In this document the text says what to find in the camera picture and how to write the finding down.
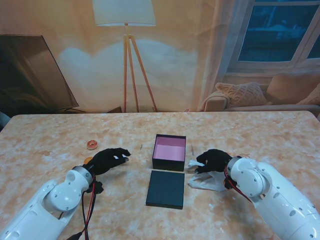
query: window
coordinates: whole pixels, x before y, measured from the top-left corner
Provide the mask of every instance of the window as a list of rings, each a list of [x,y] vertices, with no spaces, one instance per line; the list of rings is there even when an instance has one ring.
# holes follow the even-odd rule
[[[320,36],[316,39],[313,48],[308,56],[308,59],[318,59],[320,58]]]
[[[229,69],[318,64],[319,6],[320,0],[250,0]]]

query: floor lamp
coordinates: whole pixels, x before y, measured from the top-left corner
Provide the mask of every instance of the floor lamp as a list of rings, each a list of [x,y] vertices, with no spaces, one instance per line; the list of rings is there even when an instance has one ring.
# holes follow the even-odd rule
[[[127,111],[127,56],[134,92],[136,111],[139,113],[139,103],[135,82],[134,65],[131,54],[131,43],[133,45],[136,57],[139,61],[141,71],[144,77],[146,87],[148,88],[154,110],[157,112],[155,99],[152,94],[146,71],[140,57],[136,39],[129,34],[129,26],[155,26],[156,20],[151,0],[93,0],[93,11],[95,24],[97,26],[124,26],[125,36],[123,37],[123,60],[124,60],[124,104],[123,111]]]

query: white lamp shade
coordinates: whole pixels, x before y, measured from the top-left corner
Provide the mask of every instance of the white lamp shade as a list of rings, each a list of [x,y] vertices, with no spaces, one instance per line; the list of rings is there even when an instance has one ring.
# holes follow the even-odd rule
[[[152,0],[93,0],[98,26],[155,26]]]

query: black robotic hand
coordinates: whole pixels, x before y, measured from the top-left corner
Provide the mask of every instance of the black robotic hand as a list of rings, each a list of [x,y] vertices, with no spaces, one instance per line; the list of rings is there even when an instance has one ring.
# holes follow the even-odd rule
[[[196,160],[199,163],[204,164],[204,166],[199,166],[194,172],[197,174],[207,173],[211,171],[223,172],[231,159],[232,156],[224,151],[218,149],[210,149],[196,158]],[[228,176],[224,180],[223,184],[226,189],[231,189],[233,188],[231,184],[236,186],[237,182],[233,181],[231,177]]]
[[[107,148],[94,155],[94,157],[85,164],[84,167],[95,175],[101,175],[120,164],[128,162],[129,159],[127,157],[123,157],[123,155],[129,157],[131,154],[128,150],[120,147]]]

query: black box lid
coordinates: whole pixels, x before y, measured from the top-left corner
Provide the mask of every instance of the black box lid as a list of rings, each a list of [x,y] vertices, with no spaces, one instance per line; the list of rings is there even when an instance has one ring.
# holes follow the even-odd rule
[[[146,205],[171,209],[183,209],[185,174],[152,171]]]

